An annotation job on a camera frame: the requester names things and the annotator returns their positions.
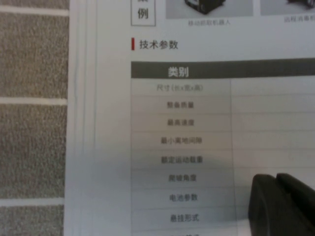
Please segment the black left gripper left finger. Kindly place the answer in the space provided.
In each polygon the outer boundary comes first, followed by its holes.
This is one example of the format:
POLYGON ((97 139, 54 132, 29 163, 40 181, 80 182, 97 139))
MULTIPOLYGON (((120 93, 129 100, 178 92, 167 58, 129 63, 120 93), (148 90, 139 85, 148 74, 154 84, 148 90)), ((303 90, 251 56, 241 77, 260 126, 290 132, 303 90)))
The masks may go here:
POLYGON ((253 236, 293 236, 296 221, 284 189, 271 175, 252 180, 248 219, 253 236))

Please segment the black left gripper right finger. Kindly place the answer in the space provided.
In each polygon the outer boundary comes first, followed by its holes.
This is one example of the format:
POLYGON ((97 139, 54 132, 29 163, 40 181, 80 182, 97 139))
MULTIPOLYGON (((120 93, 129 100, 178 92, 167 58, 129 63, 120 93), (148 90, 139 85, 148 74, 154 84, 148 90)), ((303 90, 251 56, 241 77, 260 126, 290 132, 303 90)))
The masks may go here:
POLYGON ((276 176, 277 235, 313 236, 315 234, 315 191, 290 174, 276 176))

